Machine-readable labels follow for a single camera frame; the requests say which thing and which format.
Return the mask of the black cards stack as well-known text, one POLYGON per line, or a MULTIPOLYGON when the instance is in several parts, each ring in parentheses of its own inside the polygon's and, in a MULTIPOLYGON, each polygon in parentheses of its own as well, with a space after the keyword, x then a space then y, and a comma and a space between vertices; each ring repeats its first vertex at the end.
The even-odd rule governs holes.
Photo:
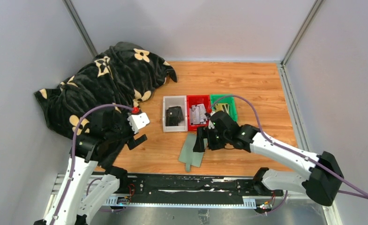
POLYGON ((167 127, 178 126, 184 120, 182 108, 180 106, 169 107, 165 112, 165 125, 167 127))

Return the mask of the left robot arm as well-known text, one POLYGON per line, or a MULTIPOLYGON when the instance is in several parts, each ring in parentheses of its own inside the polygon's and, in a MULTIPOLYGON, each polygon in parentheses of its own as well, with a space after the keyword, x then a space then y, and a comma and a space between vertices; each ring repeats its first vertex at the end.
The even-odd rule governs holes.
POLYGON ((130 201, 137 190, 128 180, 128 172, 113 165, 104 174, 90 180, 94 169, 114 155, 115 147, 134 149, 147 140, 134 136, 150 123, 148 115, 137 107, 100 105, 87 111, 78 121, 91 116, 90 123, 73 130, 70 158, 61 187, 49 211, 36 225, 88 225, 113 193, 126 193, 130 201))

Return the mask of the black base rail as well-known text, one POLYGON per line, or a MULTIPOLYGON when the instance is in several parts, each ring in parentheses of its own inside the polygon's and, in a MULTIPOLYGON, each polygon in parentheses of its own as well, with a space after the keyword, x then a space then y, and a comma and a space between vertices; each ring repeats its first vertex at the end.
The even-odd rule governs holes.
POLYGON ((283 195, 282 190, 258 193, 252 177, 130 173, 103 205, 255 209, 283 195))

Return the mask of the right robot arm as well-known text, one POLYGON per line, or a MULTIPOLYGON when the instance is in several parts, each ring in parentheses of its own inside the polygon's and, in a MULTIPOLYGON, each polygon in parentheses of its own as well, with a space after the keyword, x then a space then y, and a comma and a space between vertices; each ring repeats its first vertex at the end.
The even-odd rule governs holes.
POLYGON ((219 150, 230 144, 235 149, 263 155, 289 168, 291 172, 260 168, 253 177, 253 191, 266 195, 274 190, 306 194, 314 202, 331 206, 342 184, 343 174, 335 156, 327 151, 316 154, 276 140, 249 124, 238 125, 227 113, 209 115, 206 127, 196 131, 193 152, 219 150))

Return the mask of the black floral fleece blanket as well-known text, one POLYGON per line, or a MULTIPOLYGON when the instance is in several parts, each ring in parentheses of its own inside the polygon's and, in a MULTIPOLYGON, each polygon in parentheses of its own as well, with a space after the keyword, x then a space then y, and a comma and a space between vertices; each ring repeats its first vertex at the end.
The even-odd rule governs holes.
POLYGON ((123 119, 124 106, 138 107, 170 79, 177 82, 174 68, 162 57, 130 42, 118 42, 92 62, 52 89, 34 96, 49 129, 67 138, 91 133, 87 112, 108 105, 123 119))

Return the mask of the red plastic bin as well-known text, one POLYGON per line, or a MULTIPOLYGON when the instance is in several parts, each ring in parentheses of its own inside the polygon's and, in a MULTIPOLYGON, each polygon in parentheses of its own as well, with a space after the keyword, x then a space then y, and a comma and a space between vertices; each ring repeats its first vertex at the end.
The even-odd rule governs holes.
POLYGON ((198 127, 208 125, 206 113, 211 112, 209 95, 188 95, 187 113, 188 113, 188 131, 196 131, 198 127))

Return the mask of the gold cards in green bin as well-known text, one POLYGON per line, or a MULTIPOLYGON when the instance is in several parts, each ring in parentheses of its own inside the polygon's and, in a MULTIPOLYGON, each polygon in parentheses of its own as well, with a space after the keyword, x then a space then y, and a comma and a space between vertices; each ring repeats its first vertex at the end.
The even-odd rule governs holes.
POLYGON ((223 111, 227 113, 228 115, 230 115, 230 109, 231 109, 231 106, 228 103, 217 103, 214 106, 214 111, 216 112, 223 111))

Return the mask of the white cards stack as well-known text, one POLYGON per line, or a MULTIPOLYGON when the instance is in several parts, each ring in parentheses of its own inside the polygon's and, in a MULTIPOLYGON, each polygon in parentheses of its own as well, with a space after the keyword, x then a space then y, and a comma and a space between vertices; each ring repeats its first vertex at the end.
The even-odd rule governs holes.
POLYGON ((204 104, 192 105, 190 107, 190 125, 203 125, 207 122, 206 108, 204 104))

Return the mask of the green plastic bin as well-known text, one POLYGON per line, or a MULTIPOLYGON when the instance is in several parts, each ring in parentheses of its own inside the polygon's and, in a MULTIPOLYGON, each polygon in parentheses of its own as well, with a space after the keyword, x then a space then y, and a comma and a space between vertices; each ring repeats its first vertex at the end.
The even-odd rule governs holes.
MULTIPOLYGON (((210 103, 213 105, 215 101, 225 96, 224 94, 212 94, 210 95, 210 103)), ((238 121, 238 115, 236 111, 236 104, 234 97, 226 97, 222 100, 219 100, 213 107, 211 107, 212 111, 224 111, 230 115, 230 117, 234 121, 238 121)))

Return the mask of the white plastic bin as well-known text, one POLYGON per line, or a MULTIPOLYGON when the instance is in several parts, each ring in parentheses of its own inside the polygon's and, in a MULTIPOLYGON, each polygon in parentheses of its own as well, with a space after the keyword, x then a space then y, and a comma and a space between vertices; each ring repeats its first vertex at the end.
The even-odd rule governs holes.
POLYGON ((164 96, 162 113, 163 132, 188 131, 186 96, 164 96))

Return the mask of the teal leather card holder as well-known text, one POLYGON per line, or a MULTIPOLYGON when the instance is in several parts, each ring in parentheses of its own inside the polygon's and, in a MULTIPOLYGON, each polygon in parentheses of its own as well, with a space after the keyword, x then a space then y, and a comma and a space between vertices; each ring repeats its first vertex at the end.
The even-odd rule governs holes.
POLYGON ((191 172, 192 167, 199 168, 203 160, 204 152, 193 152, 195 141, 196 135, 189 133, 178 158, 178 161, 184 164, 187 173, 191 172))

